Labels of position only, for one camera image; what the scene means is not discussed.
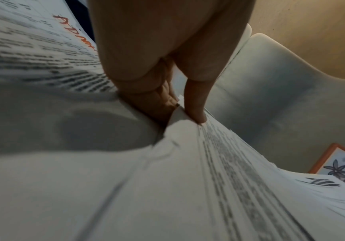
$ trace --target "beige floor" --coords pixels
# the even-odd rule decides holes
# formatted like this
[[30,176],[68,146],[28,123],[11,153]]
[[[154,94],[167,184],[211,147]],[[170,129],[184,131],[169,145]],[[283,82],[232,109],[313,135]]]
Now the beige floor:
[[319,70],[345,78],[345,0],[257,0],[252,34],[264,33]]

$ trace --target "orange frame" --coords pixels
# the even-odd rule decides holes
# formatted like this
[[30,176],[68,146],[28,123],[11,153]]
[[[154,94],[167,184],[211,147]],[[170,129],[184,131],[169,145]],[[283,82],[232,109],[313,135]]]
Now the orange frame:
[[329,148],[322,154],[322,156],[319,158],[316,164],[313,165],[309,173],[316,174],[337,148],[345,151],[345,147],[341,146],[340,144],[338,143],[331,144]]

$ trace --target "red handwriting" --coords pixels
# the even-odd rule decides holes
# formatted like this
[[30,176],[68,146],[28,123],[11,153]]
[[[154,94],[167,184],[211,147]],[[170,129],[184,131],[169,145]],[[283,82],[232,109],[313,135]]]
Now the red handwriting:
[[61,22],[59,22],[62,25],[67,25],[68,27],[64,27],[66,30],[68,30],[69,32],[73,33],[76,37],[80,38],[80,40],[86,44],[89,48],[92,48],[94,51],[97,51],[94,46],[92,45],[92,43],[90,43],[85,37],[81,36],[78,32],[78,30],[74,27],[72,27],[71,25],[69,25],[69,19],[66,17],[61,17],[61,16],[53,16],[54,18],[61,20]]

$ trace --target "flower drawing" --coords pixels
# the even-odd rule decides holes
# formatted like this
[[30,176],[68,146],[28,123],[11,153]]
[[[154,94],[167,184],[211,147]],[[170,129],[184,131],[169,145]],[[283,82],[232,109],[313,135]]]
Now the flower drawing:
[[332,166],[324,166],[325,169],[331,170],[328,175],[333,175],[339,179],[345,180],[345,171],[343,170],[345,168],[345,165],[338,166],[338,161],[334,160]]

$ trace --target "chair backrest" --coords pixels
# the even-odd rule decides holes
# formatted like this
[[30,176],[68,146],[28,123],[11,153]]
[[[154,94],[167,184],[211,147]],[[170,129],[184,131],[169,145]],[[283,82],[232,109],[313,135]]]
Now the chair backrest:
[[206,108],[269,161],[307,172],[333,142],[345,146],[345,80],[253,35],[218,78]]

